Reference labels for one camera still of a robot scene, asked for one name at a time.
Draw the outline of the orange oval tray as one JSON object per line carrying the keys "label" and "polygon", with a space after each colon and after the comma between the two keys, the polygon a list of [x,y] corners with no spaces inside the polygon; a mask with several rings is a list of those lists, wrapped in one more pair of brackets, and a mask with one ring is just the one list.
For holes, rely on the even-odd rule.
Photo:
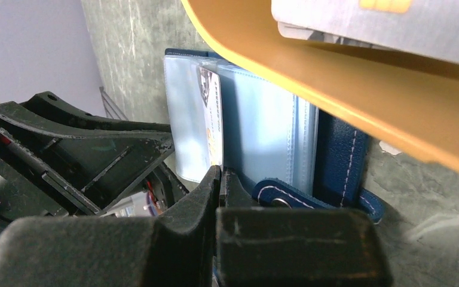
{"label": "orange oval tray", "polygon": [[459,65],[282,37],[270,1],[183,1],[221,56],[384,140],[459,172]]}

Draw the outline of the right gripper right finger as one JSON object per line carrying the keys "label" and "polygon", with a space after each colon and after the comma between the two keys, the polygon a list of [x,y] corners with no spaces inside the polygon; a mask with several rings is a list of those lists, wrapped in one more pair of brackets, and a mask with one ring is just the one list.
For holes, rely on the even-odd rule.
{"label": "right gripper right finger", "polygon": [[261,207],[233,170],[216,211],[222,286],[391,286],[374,223],[356,209]]}

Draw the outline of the blue leather card holder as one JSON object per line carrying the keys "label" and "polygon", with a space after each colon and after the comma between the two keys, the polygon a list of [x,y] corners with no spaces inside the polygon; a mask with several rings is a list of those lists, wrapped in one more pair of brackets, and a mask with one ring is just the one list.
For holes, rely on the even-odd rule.
{"label": "blue leather card holder", "polygon": [[199,67],[219,75],[224,165],[263,206],[354,207],[373,222],[384,205],[362,186],[369,136],[217,53],[168,48],[164,78],[176,172],[200,182],[211,167]]}

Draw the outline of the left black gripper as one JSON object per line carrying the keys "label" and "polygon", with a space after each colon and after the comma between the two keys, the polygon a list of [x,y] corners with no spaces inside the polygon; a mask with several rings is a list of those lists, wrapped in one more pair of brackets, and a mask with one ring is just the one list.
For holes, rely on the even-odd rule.
{"label": "left black gripper", "polygon": [[170,126],[91,115],[47,91],[0,103],[0,229],[27,216],[103,216],[147,191],[156,207],[188,189],[165,164]]}

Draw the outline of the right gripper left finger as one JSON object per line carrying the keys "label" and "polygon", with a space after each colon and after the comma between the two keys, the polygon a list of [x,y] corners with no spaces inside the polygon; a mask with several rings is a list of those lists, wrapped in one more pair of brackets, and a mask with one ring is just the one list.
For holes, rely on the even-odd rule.
{"label": "right gripper left finger", "polygon": [[221,169],[156,217],[28,217],[0,235],[0,286],[210,286]]}

